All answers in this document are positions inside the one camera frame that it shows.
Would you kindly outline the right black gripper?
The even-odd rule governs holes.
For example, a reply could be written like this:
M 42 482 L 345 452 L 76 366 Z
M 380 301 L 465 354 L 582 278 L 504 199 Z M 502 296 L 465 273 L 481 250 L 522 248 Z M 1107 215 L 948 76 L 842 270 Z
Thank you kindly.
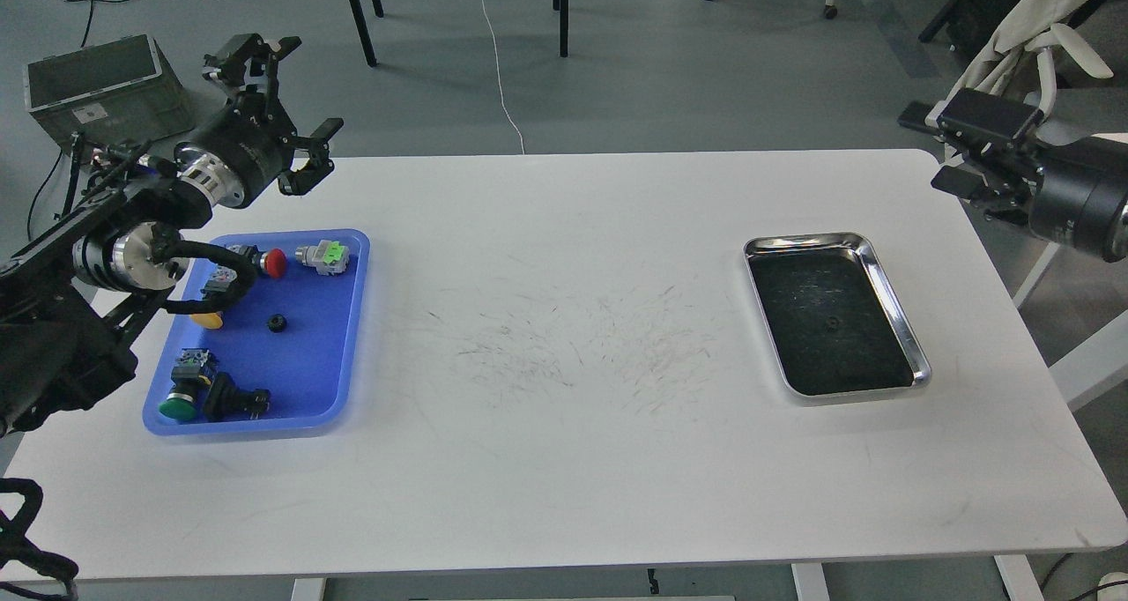
M 1042 150 L 1041 173 L 1023 160 L 964 159 L 942 165 L 931 186 L 970 204 L 990 222 L 1030 227 L 1041 240 L 1108 263 L 1123 260 L 1127 145 L 1084 136 L 1068 145 L 1046 147 L 1038 136 L 1045 120 L 1036 106 L 972 88 L 935 104 L 913 100 L 898 115 L 899 126 L 982 158 Z

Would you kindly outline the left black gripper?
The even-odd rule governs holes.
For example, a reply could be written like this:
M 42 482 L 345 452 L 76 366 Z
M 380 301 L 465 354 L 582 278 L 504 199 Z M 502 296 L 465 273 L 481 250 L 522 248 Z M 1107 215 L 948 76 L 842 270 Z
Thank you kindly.
M 228 100 L 176 145 L 174 163 L 177 178 L 211 206 L 250 207 L 275 180 L 282 195 L 302 197 L 334 171 L 331 139 L 344 120 L 325 120 L 311 135 L 298 136 L 277 99 L 277 64 L 301 44 L 299 36 L 271 41 L 243 33 L 203 58 L 202 79 Z M 303 152 L 305 163 L 291 168 L 296 152 Z

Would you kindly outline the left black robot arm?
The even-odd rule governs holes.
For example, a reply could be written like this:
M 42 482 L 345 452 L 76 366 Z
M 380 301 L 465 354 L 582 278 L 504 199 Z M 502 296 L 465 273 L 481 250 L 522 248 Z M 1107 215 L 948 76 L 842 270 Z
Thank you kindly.
M 258 279 L 285 275 L 283 251 L 229 249 L 182 236 L 213 209 L 250 207 L 271 184 L 303 196 L 333 173 L 325 120 L 300 136 L 279 100 L 277 67 L 298 36 L 237 34 L 204 59 L 226 92 L 221 111 L 174 148 L 72 136 L 71 183 L 59 222 L 5 260 L 3 433 L 89 410 L 136 375 L 132 345 L 155 315 L 218 315 Z

